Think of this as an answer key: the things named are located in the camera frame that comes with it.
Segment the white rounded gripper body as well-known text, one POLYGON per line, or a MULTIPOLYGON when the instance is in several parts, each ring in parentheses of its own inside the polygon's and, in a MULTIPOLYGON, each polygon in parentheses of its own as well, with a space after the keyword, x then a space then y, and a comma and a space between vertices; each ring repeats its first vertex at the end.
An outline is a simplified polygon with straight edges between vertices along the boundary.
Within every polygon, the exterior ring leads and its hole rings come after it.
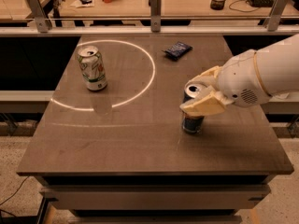
POLYGON ((253 49, 232 57, 221 68, 218 87, 234 105, 240 107, 264 104, 271 98, 262 85, 257 51, 253 49))

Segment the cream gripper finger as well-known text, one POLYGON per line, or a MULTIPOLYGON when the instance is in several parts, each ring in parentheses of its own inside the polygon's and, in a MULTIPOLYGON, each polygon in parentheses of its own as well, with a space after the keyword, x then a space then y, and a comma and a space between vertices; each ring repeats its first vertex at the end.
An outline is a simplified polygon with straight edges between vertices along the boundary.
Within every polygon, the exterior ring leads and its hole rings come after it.
POLYGON ((218 87, 218 77, 221 72, 221 66, 214 66, 209 68, 205 72, 201 73, 200 75, 192 78, 189 80, 186 85, 199 85, 200 87, 209 87, 212 86, 213 88, 218 87))
POLYGON ((191 84, 185 87, 185 101, 180 109, 190 117, 216 115, 224 112, 234 101, 212 86, 191 84))

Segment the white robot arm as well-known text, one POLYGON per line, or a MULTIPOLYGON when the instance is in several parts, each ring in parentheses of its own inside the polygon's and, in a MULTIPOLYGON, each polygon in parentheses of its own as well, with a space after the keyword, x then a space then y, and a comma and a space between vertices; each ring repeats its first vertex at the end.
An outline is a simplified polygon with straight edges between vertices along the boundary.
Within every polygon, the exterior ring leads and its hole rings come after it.
POLYGON ((180 109, 190 117, 220 114, 227 105, 250 107, 299 91, 299 35, 262 49, 249 49, 189 80, 193 98, 180 109))

